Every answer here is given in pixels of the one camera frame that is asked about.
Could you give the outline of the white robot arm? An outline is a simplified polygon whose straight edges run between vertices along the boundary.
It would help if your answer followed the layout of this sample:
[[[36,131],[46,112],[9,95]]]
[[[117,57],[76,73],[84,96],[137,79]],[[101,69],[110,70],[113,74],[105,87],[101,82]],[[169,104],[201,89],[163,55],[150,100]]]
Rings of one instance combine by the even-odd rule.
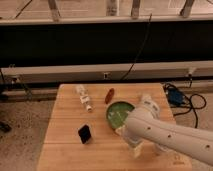
[[[161,121],[159,113],[152,97],[143,95],[124,121],[123,139],[131,147],[147,139],[213,166],[213,132]]]

